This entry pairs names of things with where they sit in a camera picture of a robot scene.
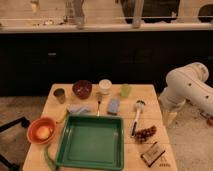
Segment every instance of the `sponge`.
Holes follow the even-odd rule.
[[[118,99],[110,99],[107,107],[107,113],[110,115],[117,115],[119,105],[120,101]]]

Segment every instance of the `brown bowl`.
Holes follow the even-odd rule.
[[[72,91],[80,99],[87,99],[92,92],[92,83],[87,80],[79,80],[74,83]]]
[[[34,144],[46,144],[54,137],[55,130],[56,122],[52,118],[41,117],[30,124],[27,129],[27,139]],[[38,136],[39,132],[42,133],[43,136],[45,135],[45,132],[48,132],[48,136],[41,138],[41,135]]]

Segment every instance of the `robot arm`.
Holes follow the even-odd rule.
[[[178,111],[188,99],[213,115],[213,89],[204,83],[208,77],[207,67],[198,62],[170,71],[166,76],[168,86],[159,96],[160,103],[169,111]]]

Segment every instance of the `brush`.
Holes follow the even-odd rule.
[[[134,119],[134,122],[133,122],[133,125],[132,125],[131,137],[135,136],[135,130],[136,130],[136,127],[137,127],[138,119],[140,117],[140,114],[141,114],[144,106],[145,106],[145,102],[142,101],[142,100],[138,100],[135,103],[136,115],[135,115],[135,119]]]

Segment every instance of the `orange bowl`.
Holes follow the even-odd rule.
[[[33,121],[27,129],[27,139],[33,144],[46,144],[55,135],[56,122],[49,117]]]

